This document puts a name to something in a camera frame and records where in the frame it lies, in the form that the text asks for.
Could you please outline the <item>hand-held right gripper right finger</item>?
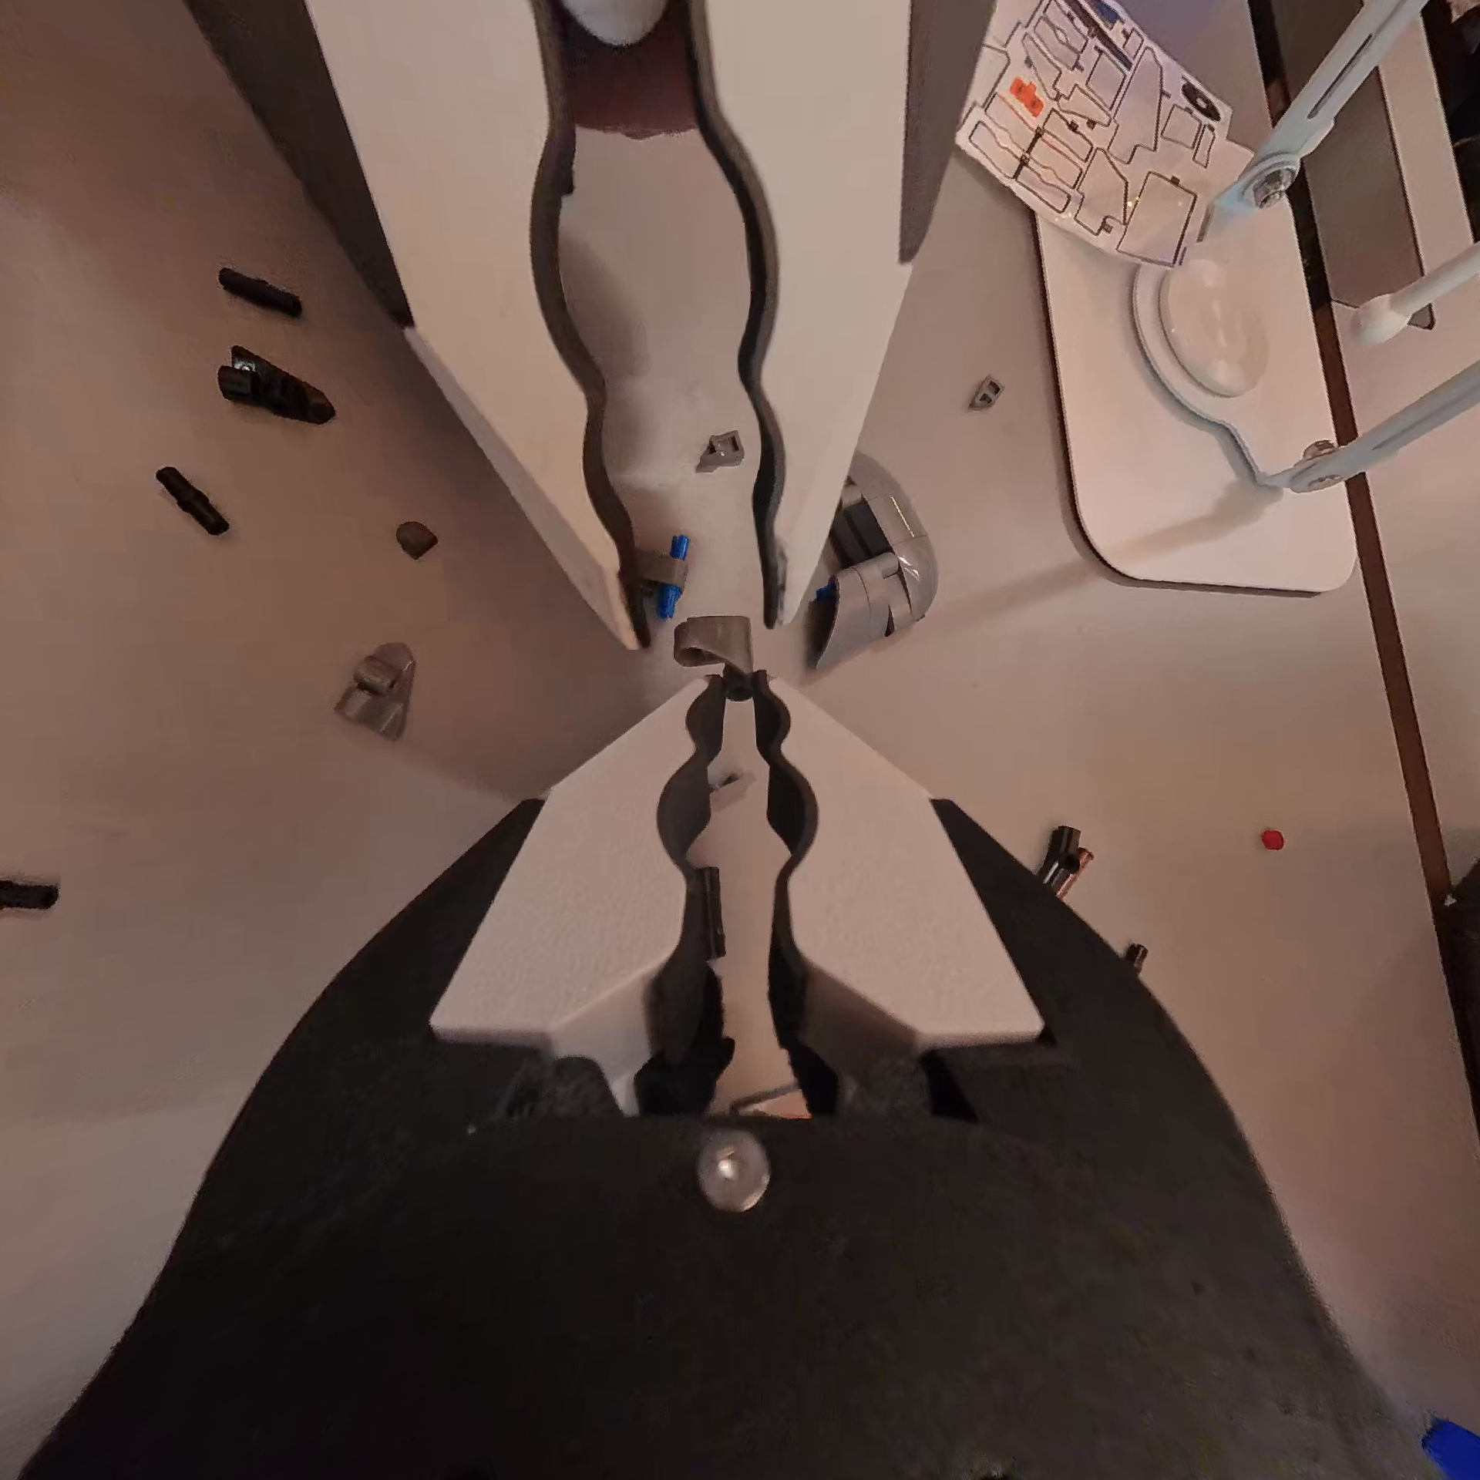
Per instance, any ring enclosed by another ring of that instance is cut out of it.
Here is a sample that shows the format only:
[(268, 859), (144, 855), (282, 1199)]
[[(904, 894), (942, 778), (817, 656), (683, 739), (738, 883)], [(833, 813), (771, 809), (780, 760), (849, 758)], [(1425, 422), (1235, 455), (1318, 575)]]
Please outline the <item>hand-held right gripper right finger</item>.
[(752, 681), (775, 880), (768, 1001), (810, 1114), (942, 1049), (1045, 1033), (934, 799), (784, 681)]

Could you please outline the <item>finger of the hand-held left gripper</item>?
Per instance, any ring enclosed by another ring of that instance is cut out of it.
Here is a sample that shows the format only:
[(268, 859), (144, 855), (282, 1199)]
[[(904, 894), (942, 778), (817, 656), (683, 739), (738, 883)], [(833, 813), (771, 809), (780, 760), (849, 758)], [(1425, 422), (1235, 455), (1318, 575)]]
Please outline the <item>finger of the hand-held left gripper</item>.
[(764, 623), (805, 605), (911, 268), (900, 186), (912, 8), (690, 8), (699, 135), (745, 226), (738, 349), (761, 434), (752, 519)]
[(557, 4), (306, 6), (412, 314), (407, 341), (625, 649), (650, 644), (602, 459), (604, 381), (567, 307), (574, 164)]

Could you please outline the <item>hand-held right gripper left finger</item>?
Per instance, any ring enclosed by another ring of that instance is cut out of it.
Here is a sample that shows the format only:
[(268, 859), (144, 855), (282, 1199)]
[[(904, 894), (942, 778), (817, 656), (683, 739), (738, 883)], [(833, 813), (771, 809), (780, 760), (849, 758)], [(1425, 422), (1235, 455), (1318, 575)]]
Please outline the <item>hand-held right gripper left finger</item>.
[(697, 1037), (710, 961), (689, 853), (710, 823), (720, 679), (697, 679), (557, 783), (431, 1014), (449, 1044), (595, 1063), (620, 1109)]

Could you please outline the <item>grey curved lego piece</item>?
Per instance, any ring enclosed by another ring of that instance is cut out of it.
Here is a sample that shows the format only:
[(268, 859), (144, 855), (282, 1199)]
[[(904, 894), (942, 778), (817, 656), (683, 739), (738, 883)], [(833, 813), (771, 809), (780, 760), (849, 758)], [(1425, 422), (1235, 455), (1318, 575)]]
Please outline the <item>grey curved lego piece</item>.
[(673, 628), (673, 658), (682, 668), (722, 668), (749, 679), (754, 674), (749, 617), (687, 617)]

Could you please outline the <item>grey lego wheel arch assembly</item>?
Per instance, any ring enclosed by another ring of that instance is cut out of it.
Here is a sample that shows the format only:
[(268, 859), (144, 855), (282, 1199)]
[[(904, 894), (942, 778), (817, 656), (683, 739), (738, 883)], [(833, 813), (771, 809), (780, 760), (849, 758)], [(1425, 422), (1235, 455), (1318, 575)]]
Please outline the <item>grey lego wheel arch assembly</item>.
[(807, 612), (807, 651), (823, 674), (900, 637), (937, 594), (937, 556), (895, 476), (856, 453), (826, 538), (826, 582)]

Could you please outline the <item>grey piece with blue pin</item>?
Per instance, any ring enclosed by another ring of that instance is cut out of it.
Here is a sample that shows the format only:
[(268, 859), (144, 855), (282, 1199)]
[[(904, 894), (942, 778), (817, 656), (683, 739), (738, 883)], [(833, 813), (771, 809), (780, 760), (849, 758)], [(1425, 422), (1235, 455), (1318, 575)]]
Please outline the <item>grey piece with blue pin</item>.
[(671, 536), (666, 550), (639, 549), (636, 554), (641, 593), (652, 600), (659, 623), (671, 623), (689, 582), (690, 538)]

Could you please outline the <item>lego sticker sheet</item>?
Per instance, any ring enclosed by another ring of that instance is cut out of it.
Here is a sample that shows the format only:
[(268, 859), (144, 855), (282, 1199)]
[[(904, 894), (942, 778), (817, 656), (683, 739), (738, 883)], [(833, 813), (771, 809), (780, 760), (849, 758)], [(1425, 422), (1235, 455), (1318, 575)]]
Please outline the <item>lego sticker sheet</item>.
[(1034, 214), (1138, 267), (1177, 268), (1221, 193), (1231, 106), (1120, 4), (997, 4), (956, 149)]

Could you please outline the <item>black wedge lego connector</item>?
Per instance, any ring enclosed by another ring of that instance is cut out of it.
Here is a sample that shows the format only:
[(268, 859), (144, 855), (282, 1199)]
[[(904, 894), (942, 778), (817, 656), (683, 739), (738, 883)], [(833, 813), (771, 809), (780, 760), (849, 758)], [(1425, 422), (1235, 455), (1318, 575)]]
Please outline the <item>black wedge lego connector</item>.
[(336, 418), (324, 394), (243, 346), (232, 346), (229, 362), (216, 372), (216, 390), (229, 402), (322, 427)]

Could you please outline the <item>white desk lamp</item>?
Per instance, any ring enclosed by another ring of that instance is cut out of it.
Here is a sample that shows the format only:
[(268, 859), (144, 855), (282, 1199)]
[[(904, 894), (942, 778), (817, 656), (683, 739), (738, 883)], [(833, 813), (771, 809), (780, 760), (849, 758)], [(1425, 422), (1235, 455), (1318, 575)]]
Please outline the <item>white desk lamp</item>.
[(1478, 404), (1478, 365), (1471, 364), (1374, 431), (1344, 446), (1316, 443), (1281, 473), (1260, 468), (1233, 415), (1237, 402), (1258, 392), (1270, 362), (1268, 323), (1238, 261), (1245, 224), (1286, 200), (1304, 159), (1420, 11), (1420, 2), (1362, 4), (1260, 152), (1212, 200), (1196, 246), (1173, 268), (1141, 267), (1134, 275), (1133, 320), (1147, 365), (1186, 411), (1231, 436), (1258, 489), (1332, 489)]

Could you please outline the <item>white rounded base board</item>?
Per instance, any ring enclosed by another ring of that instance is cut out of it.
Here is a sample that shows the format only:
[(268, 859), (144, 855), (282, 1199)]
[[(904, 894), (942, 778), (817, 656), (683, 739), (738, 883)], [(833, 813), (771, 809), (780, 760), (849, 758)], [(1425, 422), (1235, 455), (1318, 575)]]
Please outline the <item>white rounded base board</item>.
[(1099, 561), (1152, 586), (1318, 596), (1356, 566), (1341, 485), (1263, 487), (1335, 441), (1302, 247), (1286, 200), (1212, 242), (1268, 360), (1245, 397), (1208, 394), (1168, 351), (1161, 268), (1036, 223), (1075, 513)]

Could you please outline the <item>dark flat panel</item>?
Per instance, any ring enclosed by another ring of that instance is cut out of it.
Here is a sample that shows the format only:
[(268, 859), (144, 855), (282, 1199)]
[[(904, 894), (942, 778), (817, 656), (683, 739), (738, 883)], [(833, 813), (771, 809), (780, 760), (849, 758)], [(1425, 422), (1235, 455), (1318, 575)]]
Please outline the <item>dark flat panel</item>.
[[(1360, 13), (1360, 2), (1254, 2), (1251, 18), (1270, 120), (1279, 122)], [(1297, 217), (1319, 240), (1319, 304), (1356, 309), (1418, 279), (1413, 214), (1381, 75), (1371, 75), (1302, 166)]]

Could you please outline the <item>silver wedge lego bracket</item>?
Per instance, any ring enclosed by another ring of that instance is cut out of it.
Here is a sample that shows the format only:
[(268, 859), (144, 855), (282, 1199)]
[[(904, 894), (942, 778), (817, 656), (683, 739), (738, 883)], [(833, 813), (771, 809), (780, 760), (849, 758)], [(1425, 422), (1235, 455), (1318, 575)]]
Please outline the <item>silver wedge lego bracket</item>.
[(382, 644), (359, 661), (335, 714), (387, 742), (398, 742), (410, 714), (414, 677), (412, 651), (401, 642)]

